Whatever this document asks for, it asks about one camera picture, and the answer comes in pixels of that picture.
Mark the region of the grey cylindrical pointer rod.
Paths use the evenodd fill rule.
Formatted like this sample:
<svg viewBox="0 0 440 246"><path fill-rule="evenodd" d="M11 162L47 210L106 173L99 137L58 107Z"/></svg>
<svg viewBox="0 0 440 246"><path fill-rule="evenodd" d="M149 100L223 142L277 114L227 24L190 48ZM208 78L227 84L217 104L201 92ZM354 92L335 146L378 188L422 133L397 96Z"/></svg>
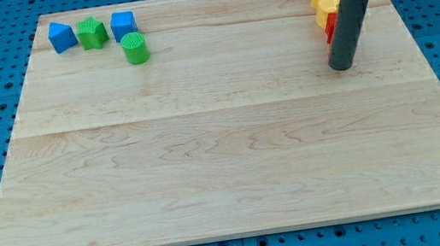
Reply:
<svg viewBox="0 0 440 246"><path fill-rule="evenodd" d="M343 71L352 67L368 1L340 0L328 57L332 69Z"/></svg>

